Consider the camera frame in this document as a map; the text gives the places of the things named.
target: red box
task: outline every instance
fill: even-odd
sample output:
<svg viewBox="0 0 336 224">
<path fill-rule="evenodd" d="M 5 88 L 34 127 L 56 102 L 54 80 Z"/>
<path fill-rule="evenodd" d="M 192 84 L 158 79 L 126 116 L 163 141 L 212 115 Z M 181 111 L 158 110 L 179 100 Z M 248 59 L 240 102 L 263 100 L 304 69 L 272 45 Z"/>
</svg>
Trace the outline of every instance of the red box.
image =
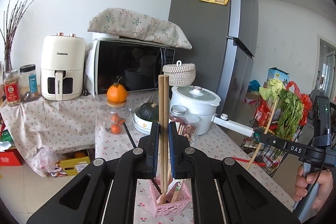
<svg viewBox="0 0 336 224">
<path fill-rule="evenodd" d="M 0 152 L 0 166 L 22 165 L 23 158 L 16 148 L 9 148 L 5 152 Z"/>
</svg>

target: white cooking pot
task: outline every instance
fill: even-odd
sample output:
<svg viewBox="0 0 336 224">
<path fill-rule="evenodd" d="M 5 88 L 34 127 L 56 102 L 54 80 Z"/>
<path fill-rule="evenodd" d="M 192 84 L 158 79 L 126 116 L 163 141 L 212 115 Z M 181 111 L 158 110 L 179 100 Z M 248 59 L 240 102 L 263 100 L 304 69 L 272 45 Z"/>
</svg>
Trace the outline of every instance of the white cooking pot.
<svg viewBox="0 0 336 224">
<path fill-rule="evenodd" d="M 221 116 L 216 114 L 216 108 L 219 106 L 221 99 L 212 91 L 199 86 L 174 86 L 171 90 L 173 94 L 170 100 L 170 108 L 173 105 L 183 105 L 187 108 L 188 113 L 199 117 L 195 134 L 206 133 L 212 122 L 249 137 L 253 134 L 252 128 L 230 121 L 226 114 Z"/>
</svg>

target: metal screw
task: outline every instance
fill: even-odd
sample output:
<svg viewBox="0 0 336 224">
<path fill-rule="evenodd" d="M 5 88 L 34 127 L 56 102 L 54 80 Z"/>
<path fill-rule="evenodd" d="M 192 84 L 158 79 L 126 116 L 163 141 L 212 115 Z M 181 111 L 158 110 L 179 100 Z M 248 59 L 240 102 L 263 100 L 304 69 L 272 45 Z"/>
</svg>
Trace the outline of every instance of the metal screw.
<svg viewBox="0 0 336 224">
<path fill-rule="evenodd" d="M 235 160 L 233 158 L 226 158 L 224 160 L 226 165 L 234 165 L 235 164 Z"/>
<path fill-rule="evenodd" d="M 143 152 L 143 149 L 140 148 L 140 147 L 137 147 L 137 148 L 133 149 L 133 153 L 136 154 L 136 155 L 140 155 L 140 154 L 142 154 L 142 152 Z"/>
<path fill-rule="evenodd" d="M 95 159 L 95 160 L 93 161 L 93 165 L 95 165 L 95 166 L 100 166 L 100 165 L 102 165 L 103 163 L 104 163 L 104 160 L 101 159 L 101 158 L 97 158 L 97 159 Z"/>
<path fill-rule="evenodd" d="M 195 149 L 192 147 L 187 147 L 184 152 L 186 152 L 187 154 L 194 154 L 195 153 Z"/>
</svg>

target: refrigerator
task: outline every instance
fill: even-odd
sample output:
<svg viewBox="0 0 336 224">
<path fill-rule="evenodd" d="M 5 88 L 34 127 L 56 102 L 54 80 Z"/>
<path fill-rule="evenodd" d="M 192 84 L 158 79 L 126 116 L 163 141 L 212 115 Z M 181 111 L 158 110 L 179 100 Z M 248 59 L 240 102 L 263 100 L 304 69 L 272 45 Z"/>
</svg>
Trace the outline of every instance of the refrigerator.
<svg viewBox="0 0 336 224">
<path fill-rule="evenodd" d="M 258 0 L 229 0 L 226 5 L 200 0 L 171 0 L 169 21 L 192 45 L 176 49 L 174 60 L 194 63 L 193 85 L 218 94 L 217 113 L 232 118 L 251 78 L 258 33 Z"/>
</svg>

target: table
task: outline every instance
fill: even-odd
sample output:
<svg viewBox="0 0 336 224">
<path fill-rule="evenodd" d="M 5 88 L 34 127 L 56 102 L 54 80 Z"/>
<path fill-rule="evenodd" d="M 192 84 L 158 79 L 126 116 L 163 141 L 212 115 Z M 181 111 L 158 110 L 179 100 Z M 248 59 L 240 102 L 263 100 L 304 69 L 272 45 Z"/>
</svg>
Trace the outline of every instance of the table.
<svg viewBox="0 0 336 224">
<path fill-rule="evenodd" d="M 128 121 L 127 126 L 137 144 L 144 134 L 137 131 L 132 122 Z M 195 148 L 204 151 L 209 157 L 223 159 L 228 156 L 238 157 L 249 160 L 242 149 L 234 143 L 223 130 L 216 124 L 212 124 L 210 130 L 198 136 L 194 144 Z M 132 149 L 131 142 L 126 133 L 115 135 L 108 133 L 100 119 L 96 123 L 96 157 L 112 160 L 120 157 L 126 151 Z M 292 198 L 259 166 L 252 165 L 249 172 L 269 190 L 278 200 L 280 200 L 289 210 L 293 210 L 294 201 Z M 189 203 L 181 214 L 167 217 L 152 218 L 148 203 L 148 181 L 138 180 L 138 187 L 135 198 L 134 223 L 147 222 L 152 224 L 167 224 L 172 221 L 175 223 L 193 223 L 193 205 Z"/>
<path fill-rule="evenodd" d="M 157 91 L 129 92 L 132 109 L 143 102 L 157 101 Z M 34 166 L 33 156 L 41 147 L 55 153 L 68 153 L 95 146 L 97 112 L 106 106 L 106 96 L 80 96 L 75 100 L 51 101 L 42 96 L 33 102 L 9 107 L 5 101 L 0 112 L 14 144 L 40 176 L 48 174 Z"/>
</svg>

